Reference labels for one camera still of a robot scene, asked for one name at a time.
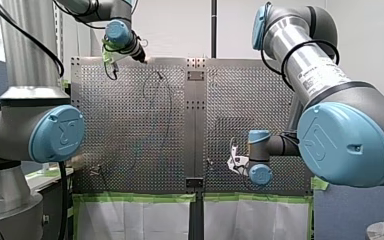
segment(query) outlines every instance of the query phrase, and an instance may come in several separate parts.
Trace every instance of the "green tape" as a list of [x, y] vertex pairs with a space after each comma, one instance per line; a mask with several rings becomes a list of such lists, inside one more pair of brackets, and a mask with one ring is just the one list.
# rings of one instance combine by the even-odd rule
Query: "green tape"
[[329, 186], [328, 182], [321, 180], [318, 177], [311, 178], [311, 189], [325, 191]]
[[204, 196], [204, 201], [206, 202], [232, 202], [239, 200], [305, 204], [310, 203], [312, 201], [312, 197], [293, 197], [252, 193], [206, 193]]
[[194, 194], [136, 194], [105, 192], [99, 194], [75, 194], [74, 202], [135, 202], [135, 203], [185, 203], [195, 202]]

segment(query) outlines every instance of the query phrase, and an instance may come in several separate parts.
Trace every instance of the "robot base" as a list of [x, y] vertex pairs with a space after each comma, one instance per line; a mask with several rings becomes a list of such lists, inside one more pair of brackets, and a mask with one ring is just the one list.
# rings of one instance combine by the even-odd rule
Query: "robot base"
[[43, 234], [42, 196], [31, 196], [28, 204], [0, 215], [5, 240], [40, 240]]

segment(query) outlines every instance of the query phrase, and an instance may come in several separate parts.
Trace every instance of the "pegboard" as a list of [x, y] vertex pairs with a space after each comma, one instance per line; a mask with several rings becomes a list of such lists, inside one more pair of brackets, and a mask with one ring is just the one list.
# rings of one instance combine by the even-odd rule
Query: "pegboard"
[[273, 180], [262, 189], [244, 182], [226, 163], [232, 137], [239, 144], [238, 155], [244, 156], [249, 130], [285, 130], [292, 91], [259, 60], [209, 59], [206, 73], [205, 190], [310, 195], [311, 172], [299, 157], [271, 157]]
[[[76, 192], [184, 193], [191, 176], [204, 177], [207, 192], [248, 191], [228, 170], [229, 141], [246, 154], [249, 130], [285, 129], [292, 92], [279, 76], [259, 60], [125, 59], [119, 67], [112, 81], [101, 58], [72, 61], [72, 101], [86, 120]], [[310, 194], [300, 158], [271, 160], [273, 181], [260, 192]]]
[[121, 61], [112, 81], [101, 58], [72, 59], [72, 102], [86, 124], [76, 192], [185, 192], [183, 62]]

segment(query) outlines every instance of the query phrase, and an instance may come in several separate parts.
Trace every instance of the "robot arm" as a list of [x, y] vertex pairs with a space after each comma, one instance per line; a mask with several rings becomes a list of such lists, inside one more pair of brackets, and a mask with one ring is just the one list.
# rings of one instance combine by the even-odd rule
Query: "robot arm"
[[132, 30], [132, 5], [127, 0], [57, 0], [77, 21], [110, 21], [103, 39], [104, 61], [113, 63], [131, 56], [144, 63], [145, 51]]
[[283, 66], [304, 107], [297, 137], [309, 169], [337, 185], [384, 185], [384, 96], [332, 61], [336, 43], [334, 21], [323, 9], [267, 4], [257, 13], [253, 47]]

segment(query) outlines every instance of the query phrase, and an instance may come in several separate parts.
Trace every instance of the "metal frame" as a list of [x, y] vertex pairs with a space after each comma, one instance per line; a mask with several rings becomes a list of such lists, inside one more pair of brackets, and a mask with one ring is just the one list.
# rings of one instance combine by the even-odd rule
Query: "metal frame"
[[[152, 67], [152, 68], [155, 68], [155, 70], [158, 70], [158, 69], [164, 70], [166, 68], [168, 69], [168, 68], [175, 67], [179, 71], [184, 71], [185, 66], [187, 65], [187, 61], [186, 61], [186, 59], [183, 59], [183, 58], [153, 58], [153, 59], [150, 59], [148, 61], [148, 64], [146, 66], [144, 66], [143, 64], [138, 63], [138, 62], [134, 62], [130, 59], [124, 59], [124, 60], [120, 61], [119, 64], [120, 64], [120, 67], [126, 67], [126, 68], [137, 67], [139, 69], [140, 68], [143, 69], [143, 68]], [[82, 109], [82, 99], [81, 99], [82, 93], [80, 91], [80, 89], [82, 88], [82, 86], [81, 86], [82, 66], [83, 65], [91, 65], [92, 67], [96, 68], [96, 66], [93, 66], [93, 65], [103, 66], [103, 63], [102, 63], [102, 59], [99, 57], [73, 57], [71, 65], [72, 65], [72, 95], [71, 95], [72, 96], [72, 104], [74, 106]], [[184, 83], [186, 81], [186, 74], [184, 74], [184, 73], [182, 73], [182, 74], [183, 74], [182, 75], [182, 79], [183, 79], [182, 82]], [[182, 93], [182, 94], [184, 94], [184, 96], [182, 95], [182, 98], [185, 98], [186, 96], [188, 96], [188, 94], [190, 95], [191, 93], [193, 93], [194, 89], [187, 87], [187, 86], [184, 86], [183, 92], [184, 93]], [[195, 123], [189, 122], [188, 120], [193, 119], [193, 118], [187, 117], [188, 116], [188, 113], [186, 111], [187, 109], [186, 109], [185, 104], [183, 102], [181, 104], [178, 103], [178, 106], [179, 106], [179, 108], [177, 108], [177, 110], [179, 110], [180, 108], [184, 108], [183, 110], [179, 110], [179, 111], [184, 111], [184, 116], [185, 116], [184, 128], [183, 128], [184, 133], [183, 134], [185, 136], [191, 135], [194, 133]], [[183, 169], [184, 169], [184, 175], [185, 175], [184, 178], [193, 177], [195, 175], [195, 168], [194, 168], [195, 159], [190, 158], [190, 156], [194, 156], [194, 154], [191, 154], [190, 150], [194, 149], [195, 143], [194, 143], [194, 141], [191, 141], [190, 139], [188, 139], [188, 137], [183, 137], [183, 141], [184, 141], [184, 143], [183, 143], [184, 156], [183, 156], [183, 159], [179, 159], [179, 161], [183, 162]], [[104, 179], [105, 172], [100, 172], [100, 171], [105, 171], [105, 170], [103, 169], [103, 166], [98, 166], [98, 165], [93, 166], [92, 169], [83, 168], [83, 170], [77, 171], [77, 175], [79, 176], [79, 174], [87, 174], [87, 171], [90, 171], [91, 172], [90, 174], [94, 175], [94, 176], [91, 176], [91, 178], [95, 179], [94, 181], [102, 181], [101, 183], [106, 185], [105, 182], [108, 183], [108, 181], [110, 180], [110, 179]], [[142, 176], [138, 176], [138, 177], [130, 176], [130, 177], [132, 178], [132, 181], [135, 181], [136, 183], [139, 182], [140, 184], [142, 184], [141, 182], [143, 179], [140, 179]], [[173, 178], [173, 179], [171, 179], [171, 178], [169, 179], [168, 175], [158, 176], [158, 177], [160, 180], [161, 180], [161, 177], [165, 177], [164, 182], [170, 182], [170, 184], [176, 184], [176, 186], [178, 186], [178, 187], [176, 189], [172, 188], [171, 190], [168, 190], [168, 189], [164, 190], [161, 188], [159, 188], [159, 189], [145, 189], [145, 190], [142, 190], [139, 188], [136, 188], [136, 189], [111, 189], [111, 190], [113, 190], [113, 191], [125, 191], [125, 192], [136, 192], [136, 193], [148, 193], [148, 194], [167, 194], [167, 193], [172, 194], [172, 193], [185, 193], [187, 191], [185, 179], [182, 179], [180, 182], [179, 176], [176, 176], [176, 178]]]
[[[91, 57], [75, 57], [72, 58], [72, 104], [74, 106], [80, 107], [81, 106], [81, 93], [79, 92], [79, 89], [81, 87], [81, 68], [82, 65], [102, 65], [102, 59], [101, 58], [91, 58]], [[120, 61], [121, 66], [126, 67], [143, 67], [143, 64], [131, 61], [129, 59], [124, 59]], [[249, 117], [250, 119], [257, 119], [258, 117], [262, 116], [262, 112], [265, 115], [265, 112], [263, 109], [270, 105], [276, 105], [279, 104], [279, 99], [282, 99], [281, 105], [283, 106], [282, 111], [275, 111], [273, 109], [267, 109], [267, 111], [272, 111], [271, 113], [268, 113], [268, 117], [271, 119], [274, 116], [274, 122], [272, 122], [272, 126], [270, 130], [274, 132], [283, 131], [287, 127], [287, 117], [289, 112], [289, 105], [290, 100], [292, 99], [292, 92], [290, 92], [280, 81], [279, 77], [276, 75], [272, 75], [271, 72], [269, 72], [267, 69], [265, 69], [261, 62], [259, 60], [221, 60], [221, 59], [204, 59], [204, 58], [151, 58], [148, 62], [147, 67], [161, 67], [161, 66], [177, 66], [182, 69], [184, 69], [184, 97], [183, 97], [183, 106], [184, 106], [184, 175], [185, 175], [185, 189], [177, 191], [178, 193], [202, 193], [202, 192], [247, 192], [243, 186], [241, 186], [241, 178], [238, 175], [235, 175], [234, 173], [231, 173], [228, 171], [227, 167], [225, 166], [226, 159], [222, 158], [222, 163], [220, 160], [217, 160], [219, 164], [223, 169], [225, 168], [226, 171], [222, 171], [222, 174], [227, 174], [227, 176], [222, 176], [223, 180], [223, 187], [217, 187], [219, 185], [212, 185], [211, 184], [211, 175], [213, 172], [209, 171], [210, 168], [207, 166], [207, 157], [211, 149], [208, 149], [208, 133], [211, 131], [211, 129], [208, 128], [214, 128], [214, 125], [208, 126], [207, 121], [209, 120], [209, 117], [211, 117], [209, 114], [212, 111], [212, 107], [214, 103], [214, 99], [212, 99], [214, 96], [212, 91], [214, 91], [214, 86], [211, 85], [214, 83], [212, 80], [213, 76], [212, 74], [217, 74], [215, 72], [219, 71], [218, 68], [223, 68], [229, 70], [232, 69], [238, 69], [237, 72], [235, 72], [235, 77], [238, 77], [237, 75], [239, 72], [246, 72], [249, 69], [251, 69], [251, 73], [247, 73], [250, 77], [249, 79], [249, 86], [245, 85], [245, 87], [249, 88], [255, 88], [254, 85], [259, 85], [261, 83], [264, 83], [264, 81], [267, 82], [267, 87], [275, 87], [276, 92], [275, 93], [264, 93], [264, 94], [271, 94], [270, 98], [267, 98], [265, 96], [264, 99], [268, 99], [268, 101], [272, 101], [269, 103], [262, 103], [261, 101], [259, 103], [256, 103], [255, 108], [255, 116], [249, 116], [249, 112], [244, 112], [241, 114], [248, 114], [246, 117]], [[262, 79], [260, 77], [260, 74], [263, 74], [266, 77], [269, 77], [269, 79]], [[246, 94], [247, 92], [240, 92], [241, 90], [238, 90], [238, 94]], [[231, 116], [235, 116], [234, 112], [232, 115], [229, 115], [229, 113], [225, 114], [227, 116], [227, 119]], [[273, 124], [284, 122], [284, 124], [276, 125], [273, 128]], [[253, 128], [259, 127], [259, 128], [265, 128], [267, 126], [264, 126], [265, 124], [258, 124], [258, 123], [252, 123], [248, 124], [246, 123], [245, 126], [250, 127], [252, 125]], [[235, 136], [235, 137], [242, 137], [242, 143], [246, 143], [246, 136]], [[300, 161], [296, 157], [274, 157], [273, 161], [275, 163], [279, 163], [282, 165], [282, 169], [285, 170], [283, 174], [282, 181], [285, 181], [285, 185], [291, 185], [291, 186], [300, 186], [299, 189], [288, 188], [283, 189], [279, 191], [279, 187], [282, 187], [282, 185], [276, 185], [272, 188], [268, 188], [267, 190], [261, 191], [261, 193], [270, 193], [270, 194], [279, 194], [279, 195], [297, 195], [297, 196], [305, 196], [305, 195], [311, 195], [311, 172], [305, 167], [305, 164]], [[305, 181], [304, 185], [302, 183], [293, 184], [296, 179], [292, 178], [285, 178], [285, 173], [288, 172], [288, 164], [290, 161], [291, 169], [289, 170], [299, 170], [298, 173], [291, 173], [291, 176], [300, 176], [301, 180], [299, 181]], [[200, 186], [199, 181], [204, 180], [204, 183], [201, 184], [203, 186]], [[170, 192], [164, 192], [164, 191], [146, 191], [146, 193], [173, 193], [173, 191]]]
[[[121, 66], [126, 67], [143, 67], [144, 65], [133, 62], [129, 59], [123, 59], [119, 62]], [[81, 89], [81, 71], [82, 71], [82, 65], [85, 64], [99, 64], [102, 66], [102, 59], [101, 58], [79, 58], [74, 57], [72, 58], [72, 104], [76, 107], [81, 108], [81, 92], [79, 91]], [[209, 111], [212, 111], [211, 107], [214, 107], [212, 104], [214, 104], [212, 101], [212, 92], [210, 90], [214, 88], [212, 78], [214, 77], [214, 74], [217, 74], [217, 68], [218, 67], [227, 67], [227, 68], [239, 68], [244, 71], [247, 69], [253, 69], [254, 71], [257, 71], [260, 73], [261, 71], [264, 74], [270, 74], [265, 69], [261, 62], [259, 60], [220, 60], [220, 59], [205, 59], [205, 58], [152, 58], [148, 61], [148, 66], [152, 67], [161, 67], [161, 66], [178, 66], [180, 68], [183, 68], [184, 70], [184, 76], [183, 76], [183, 103], [182, 106], [184, 108], [184, 189], [181, 189], [179, 191], [170, 191], [170, 192], [164, 192], [164, 191], [146, 191], [146, 193], [195, 193], [196, 194], [196, 201], [192, 202], [190, 205], [190, 231], [189, 231], [189, 239], [195, 240], [204, 239], [204, 193], [205, 192], [223, 192], [223, 190], [220, 189], [214, 189], [211, 188], [211, 183], [206, 182], [211, 180], [208, 176], [209, 174], [209, 168], [207, 157], [209, 154], [210, 149], [209, 147], [209, 140], [208, 140], [208, 134], [211, 129], [214, 128], [214, 126], [208, 126], [208, 118], [209, 114], [212, 114]], [[286, 111], [284, 112], [284, 116], [277, 116], [275, 121], [284, 121], [284, 126], [276, 126], [276, 129], [271, 130], [277, 130], [277, 131], [283, 131], [287, 127], [287, 118], [288, 118], [288, 112], [289, 112], [289, 100], [292, 99], [292, 92], [289, 92], [289, 90], [286, 89], [286, 87], [283, 86], [283, 83], [281, 82], [280, 78], [278, 76], [271, 76], [269, 79], [270, 81], [273, 80], [273, 82], [276, 82], [276, 93], [275, 95], [281, 95], [280, 98], [285, 98], [284, 102], [287, 104], [287, 106], [283, 106], [286, 108]], [[253, 84], [259, 84], [261, 83], [261, 77], [259, 76], [258, 79], [250, 79], [250, 86]], [[256, 116], [252, 117], [258, 117], [258, 112], [263, 111], [263, 109], [255, 109]], [[279, 159], [282, 157], [275, 158], [275, 161], [283, 162], [284, 164], [288, 164], [288, 159], [284, 159], [285, 161], [282, 161], [282, 159]], [[227, 170], [226, 166], [226, 159], [222, 159], [222, 167]], [[311, 195], [311, 172], [305, 167], [304, 163], [301, 162], [302, 166], [299, 166], [299, 169], [302, 171], [302, 177], [305, 179], [305, 186], [302, 187], [302, 189], [285, 189], [282, 191], [279, 190], [269, 190], [264, 191], [262, 193], [273, 193], [273, 194], [279, 194], [279, 195], [299, 195], [299, 196], [305, 196], [305, 195]], [[97, 175], [100, 175], [100, 169], [94, 169], [94, 173]], [[238, 180], [240, 180], [240, 176], [236, 175], [232, 172], [228, 173], [227, 176], [229, 179], [223, 182], [226, 186], [229, 186], [227, 191], [224, 192], [237, 192], [242, 191], [244, 192], [245, 189], [238, 188], [237, 183]]]
[[[273, 61], [269, 61], [269, 64], [272, 66], [276, 66], [276, 63]], [[241, 131], [237, 131], [237, 133], [233, 133], [234, 129], [231, 129], [231, 134], [237, 134], [229, 135], [228, 137], [222, 137], [218, 136], [218, 139], [222, 139], [220, 141], [224, 141], [224, 145], [228, 145], [228, 142], [230, 140], [230, 137], [238, 137], [239, 143], [240, 143], [240, 150], [242, 150], [243, 154], [246, 154], [246, 141], [247, 141], [247, 131], [243, 130], [250, 130], [252, 128], [260, 128], [260, 129], [269, 129], [273, 133], [278, 133], [281, 131], [286, 130], [287, 124], [288, 124], [288, 115], [290, 111], [290, 105], [292, 102], [292, 96], [293, 92], [290, 91], [281, 81], [280, 77], [269, 71], [267, 68], [263, 66], [261, 61], [259, 60], [233, 60], [233, 59], [207, 59], [206, 60], [206, 72], [208, 75], [208, 89], [207, 89], [207, 128], [208, 131], [206, 131], [207, 134], [211, 133], [211, 128], [214, 129], [214, 114], [212, 111], [214, 111], [214, 108], [219, 108], [220, 106], [217, 105], [215, 102], [220, 102], [220, 98], [225, 100], [226, 98], [229, 101], [223, 102], [223, 104], [226, 104], [226, 106], [233, 106], [234, 109], [223, 109], [219, 112], [222, 112], [225, 119], [224, 124], [230, 124], [229, 118], [235, 118], [237, 117], [238, 120], [235, 121], [235, 126], [241, 126]], [[229, 75], [226, 74], [229, 70], [232, 70], [232, 76], [239, 81], [239, 84], [235, 85], [236, 82], [232, 83], [226, 83], [228, 81], [232, 81], [229, 79]], [[214, 80], [216, 78], [212, 75], [221, 74], [220, 73], [225, 71], [225, 75], [223, 75], [222, 79], [219, 81]], [[246, 81], [242, 81], [244, 79], [247, 79], [249, 81], [249, 85], [246, 85]], [[226, 85], [221, 86], [224, 91], [218, 92], [215, 94], [214, 92], [217, 91], [216, 89], [219, 87], [220, 83]], [[234, 90], [234, 87], [236, 87], [238, 90], [238, 95], [244, 96], [241, 99], [229, 99], [228, 97], [225, 97], [225, 93], [229, 92], [230, 90]], [[257, 102], [253, 102], [251, 99], [253, 96], [247, 96], [250, 94], [265, 94], [264, 96], [265, 101], [263, 102], [260, 100], [257, 100]], [[242, 109], [241, 107], [235, 106], [232, 104], [233, 101], [240, 101], [243, 104], [253, 104], [252, 110], [250, 109]], [[275, 109], [271, 106], [276, 106], [276, 108], [281, 107], [281, 110]], [[228, 159], [229, 150], [228, 147], [226, 147], [226, 151], [218, 152], [215, 154], [217, 158], [224, 154], [225, 158], [221, 157], [218, 159], [209, 159], [208, 154], [210, 151], [211, 146], [208, 144], [210, 143], [211, 136], [206, 135], [206, 147], [205, 149], [207, 152], [205, 153], [205, 158], [203, 159], [203, 162], [215, 162], [215, 166], [209, 167], [207, 166], [207, 172], [205, 175], [207, 175], [206, 178], [208, 178], [208, 183], [206, 183], [206, 192], [257, 192], [257, 193], [266, 193], [266, 194], [277, 194], [277, 195], [285, 195], [285, 196], [309, 196], [312, 195], [311, 191], [311, 177], [313, 174], [308, 170], [308, 168], [305, 166], [305, 163], [298, 157], [272, 157], [272, 166], [274, 165], [274, 174], [275, 178], [272, 181], [270, 185], [268, 185], [266, 188], [263, 188], [261, 191], [249, 191], [246, 188], [243, 187], [243, 181], [239, 175], [235, 175], [233, 173], [230, 173], [227, 168], [225, 168], [225, 163]], [[253, 186], [250, 184], [251, 188], [257, 189], [257, 186]]]

